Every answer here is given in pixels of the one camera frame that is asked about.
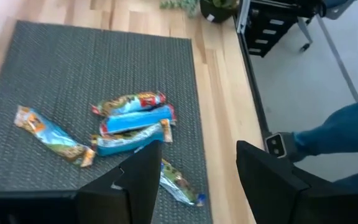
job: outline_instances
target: hardwood floor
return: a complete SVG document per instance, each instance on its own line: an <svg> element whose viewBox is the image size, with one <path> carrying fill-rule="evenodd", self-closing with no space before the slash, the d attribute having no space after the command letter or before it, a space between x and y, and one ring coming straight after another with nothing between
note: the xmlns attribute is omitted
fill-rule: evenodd
<svg viewBox="0 0 358 224"><path fill-rule="evenodd" d="M263 148L234 23L160 10L158 0L0 0L0 66L16 20L192 39L215 223L255 223L239 182L236 141Z"/></svg>

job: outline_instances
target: plant pot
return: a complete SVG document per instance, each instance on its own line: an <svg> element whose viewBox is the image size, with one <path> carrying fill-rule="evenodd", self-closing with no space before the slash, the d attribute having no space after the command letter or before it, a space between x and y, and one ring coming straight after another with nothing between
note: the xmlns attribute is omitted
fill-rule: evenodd
<svg viewBox="0 0 358 224"><path fill-rule="evenodd" d="M206 20L215 23L222 23L234 15L234 9L225 9L214 6L207 0L200 0L201 13Z"/></svg>

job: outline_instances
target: chair wheel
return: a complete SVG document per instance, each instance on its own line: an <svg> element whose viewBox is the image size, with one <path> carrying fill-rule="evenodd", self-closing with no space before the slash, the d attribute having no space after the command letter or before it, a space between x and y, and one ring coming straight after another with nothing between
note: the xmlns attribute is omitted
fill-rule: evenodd
<svg viewBox="0 0 358 224"><path fill-rule="evenodd" d="M299 50L301 53L305 52L306 50L308 50L310 47L310 44L305 44L303 47L301 47L301 49Z"/></svg>

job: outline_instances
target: gray rug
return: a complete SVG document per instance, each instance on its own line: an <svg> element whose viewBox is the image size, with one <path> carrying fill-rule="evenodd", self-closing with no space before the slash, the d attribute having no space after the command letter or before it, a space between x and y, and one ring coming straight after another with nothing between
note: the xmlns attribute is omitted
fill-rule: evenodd
<svg viewBox="0 0 358 224"><path fill-rule="evenodd" d="M37 109L89 144L101 121L91 104L157 90L178 119L163 157L208 195L190 40L19 22L0 73L0 191L78 189L131 154L98 157L80 169L14 126L17 105ZM153 223L212 223L209 202L189 207L160 187Z"/></svg>

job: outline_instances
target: snack bar wrapper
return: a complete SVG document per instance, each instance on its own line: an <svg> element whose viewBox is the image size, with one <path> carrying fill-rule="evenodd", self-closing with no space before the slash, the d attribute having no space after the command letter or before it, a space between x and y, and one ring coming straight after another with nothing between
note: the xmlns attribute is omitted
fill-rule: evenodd
<svg viewBox="0 0 358 224"><path fill-rule="evenodd" d="M92 146L97 149L96 152L99 156L108 156L146 146L154 140L172 142L172 132L168 119L163 119L140 131L92 136Z"/></svg>
<svg viewBox="0 0 358 224"><path fill-rule="evenodd" d="M160 185L179 202L198 207L205 203L205 195L197 194L182 174L164 159L161 162Z"/></svg>
<svg viewBox="0 0 358 224"><path fill-rule="evenodd" d="M170 124L175 124L176 117L172 105L163 105L151 111L109 116L101 122L99 131L102 136L122 133L151 126L162 119L168 119Z"/></svg>
<svg viewBox="0 0 358 224"><path fill-rule="evenodd" d="M88 146L74 141L66 132L32 108L19 106L15 125L32 133L53 152L80 166L92 165L95 152Z"/></svg>
<svg viewBox="0 0 358 224"><path fill-rule="evenodd" d="M104 100L96 106L92 106L92 112L102 116L119 115L149 110L163 103L165 103L163 93L143 92L120 96L114 100Z"/></svg>

